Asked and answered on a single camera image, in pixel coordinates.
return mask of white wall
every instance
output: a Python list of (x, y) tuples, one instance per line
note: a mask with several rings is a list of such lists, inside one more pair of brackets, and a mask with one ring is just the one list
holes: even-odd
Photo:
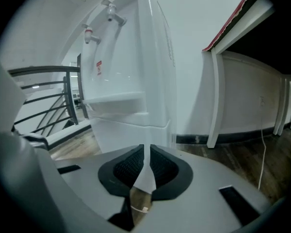
[(78, 89), (78, 77), (70, 77), (70, 82), (71, 82), (71, 89), (76, 90)]
[(83, 42), (84, 42), (84, 32), (82, 32), (78, 36), (78, 38), (75, 40), (75, 42), (72, 44), (71, 48), (67, 52), (66, 56), (62, 61), (63, 66), (70, 66), (71, 62), (73, 63), (77, 62), (77, 57), (82, 52)]
[[(100, 2), (27, 0), (15, 13), (0, 40), (0, 63), (5, 69), (60, 65), (71, 44), (83, 31), (82, 21)], [(70, 45), (65, 48), (67, 40)]]
[(290, 91), (289, 91), (289, 104), (288, 104), (288, 111), (285, 123), (291, 122), (291, 82), (290, 82)]
[[(225, 57), (224, 67), (226, 92), (220, 133), (259, 130), (261, 117), (264, 129), (274, 127), (280, 91), (276, 71)], [(262, 110), (260, 96), (265, 102)]]
[(0, 132), (10, 132), (26, 95), (0, 65)]
[[(40, 97), (53, 95), (53, 94), (59, 94), (61, 92), (62, 92), (62, 89), (60, 89), (60, 88), (37, 91), (37, 92), (34, 92), (27, 99), (32, 100), (32, 99), (36, 99), (36, 98), (40, 98)], [(15, 121), (19, 121), (23, 118), (30, 117), (34, 114), (39, 113), (39, 112), (48, 110), (57, 99), (58, 99), (58, 97), (54, 97), (54, 98), (40, 100), (37, 102), (24, 104), (20, 108)], [(39, 115), (39, 116), (35, 116), (35, 117), (28, 119), (26, 121), (23, 121), (23, 122), (15, 125), (15, 128), (21, 134), (30, 133), (30, 132), (36, 130), (36, 128), (39, 125), (40, 121), (42, 120), (43, 116), (44, 116), (44, 114)]]
[(213, 70), (202, 49), (241, 0), (158, 0), (171, 30), (177, 68), (177, 134), (209, 134)]

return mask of label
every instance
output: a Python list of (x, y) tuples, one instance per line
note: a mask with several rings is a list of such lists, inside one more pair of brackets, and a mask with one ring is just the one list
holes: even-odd
[(102, 61), (98, 61), (97, 64), (96, 64), (97, 76), (101, 74), (101, 64), (102, 64)]

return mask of metal railing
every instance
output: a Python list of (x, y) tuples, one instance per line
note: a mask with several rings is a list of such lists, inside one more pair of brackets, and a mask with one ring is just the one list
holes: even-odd
[[(18, 68), (18, 69), (9, 70), (9, 73), (12, 77), (28, 75), (28, 74), (36, 74), (36, 73), (46, 73), (46, 72), (65, 72), (65, 77), (63, 78), (62, 81), (34, 83), (31, 85), (26, 85), (26, 86), (21, 87), (21, 89), (29, 89), (35, 85), (44, 86), (44, 85), (60, 84), (60, 83), (62, 83), (64, 85), (64, 89), (63, 89), (62, 93), (48, 95), (48, 96), (44, 96), (44, 97), (40, 97), (40, 98), (36, 98), (36, 99), (32, 99), (32, 100), (26, 100), (24, 102), (24, 104), (58, 97), (58, 99), (52, 104), (52, 106), (48, 110), (36, 113), (34, 115), (23, 118), (21, 120), (18, 120), (14, 123), (14, 125), (17, 125), (21, 122), (24, 122), (26, 120), (29, 120), (31, 118), (34, 118), (34, 117), (37, 117), (37, 116), (40, 116), (43, 114), (44, 114), (43, 118), (40, 120), (37, 128), (35, 130), (33, 130), (32, 133), (42, 131), (41, 134), (43, 134), (48, 127), (51, 127), (50, 130), (48, 131), (48, 134), (47, 134), (47, 136), (49, 136), (50, 133), (52, 132), (54, 126), (57, 123), (60, 123), (62, 121), (68, 120), (68, 119), (71, 119), (73, 121), (73, 123), (75, 125), (77, 125), (78, 120), (77, 120), (77, 116), (76, 116), (75, 109), (74, 109), (74, 99), (72, 97), (71, 84), (70, 84), (70, 73), (71, 72), (76, 72), (78, 74), (78, 87), (79, 87), (81, 107), (83, 109), (84, 117), (88, 118), (86, 108), (82, 104), (82, 101), (84, 98), (83, 98), (82, 87), (81, 87), (80, 67), (81, 67), (81, 55), (78, 56), (78, 67), (42, 66), (42, 67), (25, 67), (25, 68)], [(64, 98), (63, 102), (59, 106), (55, 106), (62, 98)], [(56, 114), (57, 114), (58, 110), (60, 110), (60, 109), (63, 109), (63, 110), (60, 112), (59, 116), (56, 117)], [(61, 118), (61, 116), (64, 114), (64, 112), (66, 110), (68, 112), (68, 116), (65, 118)], [(46, 125), (41, 126), (43, 124), (43, 122), (46, 120), (47, 115), (49, 115), (49, 112), (53, 112), (53, 114), (48, 119)]]

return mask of ceiling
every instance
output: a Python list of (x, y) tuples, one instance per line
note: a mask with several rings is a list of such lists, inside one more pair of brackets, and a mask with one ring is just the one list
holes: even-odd
[[(28, 74), (24, 76), (16, 76), (16, 77), (13, 77), (13, 79), (15, 80), (18, 86), (22, 87), (22, 86), (27, 86), (27, 85), (35, 85), (38, 83), (49, 82), (52, 79), (52, 74), (51, 73)], [(35, 91), (47, 90), (50, 88), (51, 88), (51, 85), (43, 85), (36, 89), (34, 88), (24, 89), (23, 92), (25, 94), (31, 94)]]
[(11, 19), (0, 40), (5, 69), (58, 65), (67, 30), (92, 0), (27, 0)]
[(291, 74), (291, 39), (287, 37), (290, 25), (285, 13), (275, 11), (227, 50), (257, 59), (283, 74)]

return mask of power cord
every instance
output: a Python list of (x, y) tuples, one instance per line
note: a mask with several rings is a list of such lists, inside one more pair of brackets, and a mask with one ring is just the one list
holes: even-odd
[(262, 136), (262, 142), (264, 145), (264, 154), (263, 154), (263, 160), (262, 160), (262, 168), (261, 168), (261, 174), (260, 174), (260, 180), (259, 180), (259, 186), (258, 186), (258, 190), (260, 191), (260, 187), (261, 187), (261, 180), (262, 180), (262, 175), (263, 175), (263, 170), (264, 170), (264, 159), (265, 159), (265, 153), (266, 153), (266, 145), (264, 142), (264, 137), (263, 137), (263, 113), (261, 111), (261, 136)]

